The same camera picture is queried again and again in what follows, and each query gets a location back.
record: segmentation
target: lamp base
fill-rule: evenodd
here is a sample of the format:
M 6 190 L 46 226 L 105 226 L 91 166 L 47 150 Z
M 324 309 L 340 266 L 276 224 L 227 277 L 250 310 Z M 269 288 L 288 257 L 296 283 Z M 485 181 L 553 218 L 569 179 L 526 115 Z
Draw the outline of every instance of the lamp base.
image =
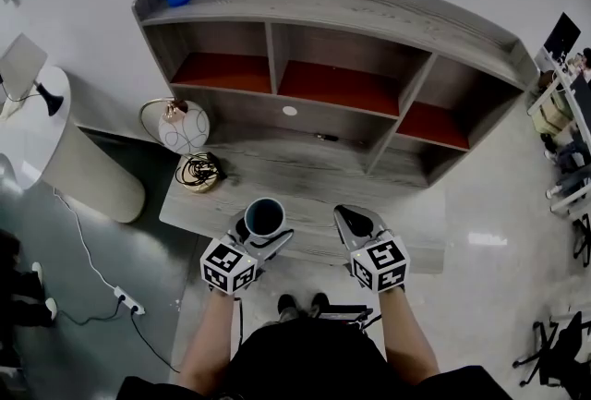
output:
M 45 102 L 47 103 L 47 111 L 49 116 L 54 115 L 59 111 L 59 108 L 62 106 L 64 102 L 63 96 L 54 96 L 41 83 L 37 83 L 35 81 L 35 86 L 37 87 L 37 92 L 43 97 Z

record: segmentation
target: electrical outlet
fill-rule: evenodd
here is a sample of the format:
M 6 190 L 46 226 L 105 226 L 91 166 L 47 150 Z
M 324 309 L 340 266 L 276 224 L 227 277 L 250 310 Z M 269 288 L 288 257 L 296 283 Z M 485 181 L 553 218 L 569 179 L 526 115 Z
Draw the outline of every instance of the electrical outlet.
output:
M 115 289 L 115 296 L 117 299 L 119 299 L 119 297 L 121 297 L 122 295 L 125 297 L 125 299 L 123 300 L 123 304 L 126 305 L 129 309 L 133 309 L 133 307 L 138 307 L 138 310 L 136 311 L 137 315 L 143 315 L 146 312 L 144 307 L 142 307 L 136 300 L 130 297 L 120 286 L 118 286 Z

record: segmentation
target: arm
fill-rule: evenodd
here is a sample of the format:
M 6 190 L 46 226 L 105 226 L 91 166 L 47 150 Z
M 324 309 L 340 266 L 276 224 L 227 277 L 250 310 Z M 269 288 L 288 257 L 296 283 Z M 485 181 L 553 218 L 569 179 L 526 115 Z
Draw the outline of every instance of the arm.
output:
M 211 292 L 205 315 L 185 353 L 178 384 L 210 396 L 220 386 L 230 363 L 234 296 Z
M 386 358 L 398 376 L 411 385 L 440 373 L 435 353 L 416 322 L 400 287 L 380 293 Z

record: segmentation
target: wooden countertop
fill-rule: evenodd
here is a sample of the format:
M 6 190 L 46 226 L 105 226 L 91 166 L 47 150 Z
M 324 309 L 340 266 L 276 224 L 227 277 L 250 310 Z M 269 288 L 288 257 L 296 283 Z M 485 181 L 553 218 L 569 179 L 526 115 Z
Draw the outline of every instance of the wooden countertop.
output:
M 286 209 L 294 239 L 280 254 L 306 261 L 347 263 L 334 225 L 337 204 L 378 212 L 400 234 L 413 273 L 441 273 L 445 253 L 445 199 L 441 185 L 429 189 L 404 153 L 389 152 L 383 164 L 397 172 L 363 172 L 363 148 L 321 141 L 272 128 L 224 127 L 210 137 L 207 151 L 221 161 L 228 178 L 206 194 L 194 194 L 174 177 L 161 221 L 208 237 L 220 237 L 230 217 L 263 196 Z

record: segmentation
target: chair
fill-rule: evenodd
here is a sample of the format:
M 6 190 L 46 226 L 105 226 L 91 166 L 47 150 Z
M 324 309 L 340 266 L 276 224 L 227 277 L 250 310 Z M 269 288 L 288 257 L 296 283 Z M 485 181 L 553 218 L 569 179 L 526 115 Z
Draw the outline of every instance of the chair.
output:
M 534 360 L 537 359 L 537 364 L 534 367 L 534 370 L 532 371 L 529 378 L 526 381 L 519 382 L 520 387 L 525 387 L 527 384 L 529 384 L 534 379 L 534 377 L 536 376 L 537 372 L 540 369 L 542 356 L 546 355 L 550 351 L 550 348 L 552 347 L 552 343 L 554 342 L 554 337 L 556 336 L 556 332 L 558 331 L 558 323 L 551 321 L 549 327 L 552 329 L 552 333 L 550 333 L 550 336 L 548 337 L 546 335 L 546 328 L 544 328 L 544 325 L 541 322 L 536 321 L 533 326 L 534 335 L 536 334 L 536 330 L 538 329 L 539 334 L 540 334 L 540 338 L 542 340 L 539 350 L 533 356 L 530 356 L 529 358 L 527 358 L 525 360 L 516 360 L 513 363 L 513 368 L 517 369 L 518 367 L 523 366 L 525 364 L 529 364 L 530 362 L 533 362 Z
M 573 222 L 573 226 L 581 229 L 583 233 L 583 236 L 574 243 L 573 257 L 578 259 L 586 249 L 586 253 L 583 254 L 583 267 L 588 267 L 589 261 L 591 260 L 591 227 L 589 226 L 589 215 L 584 214 L 581 219 Z
M 529 384 L 539 371 L 540 384 L 548 387 L 563 387 L 569 396 L 576 400 L 590 399 L 591 369 L 589 364 L 591 361 L 582 363 L 575 361 L 574 358 L 583 344 L 582 331 L 591 327 L 591 321 L 583 323 L 582 312 L 577 312 L 569 325 L 559 334 L 554 347 L 552 347 L 552 340 L 558 329 L 558 323 L 551 322 L 550 327 L 553 328 L 553 331 L 547 338 L 544 326 L 539 322 L 535 323 L 534 330 L 540 329 L 542 346 L 532 357 L 513 363 L 513 367 L 517 368 L 538 359 L 536 367 L 527 381 L 521 381 L 519 385 L 524 387 Z M 550 383 L 550 379 L 555 379 L 558 383 Z

